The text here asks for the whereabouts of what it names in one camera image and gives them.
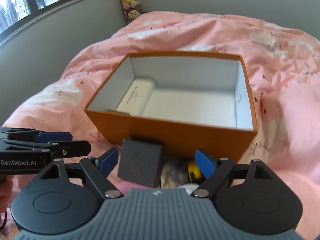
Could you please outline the person's left hand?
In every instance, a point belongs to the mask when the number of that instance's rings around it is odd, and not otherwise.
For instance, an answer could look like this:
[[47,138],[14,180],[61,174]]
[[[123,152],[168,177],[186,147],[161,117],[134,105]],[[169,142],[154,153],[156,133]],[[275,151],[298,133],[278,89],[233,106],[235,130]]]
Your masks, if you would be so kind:
[[14,175],[5,175],[0,182],[0,212],[7,210],[12,195]]

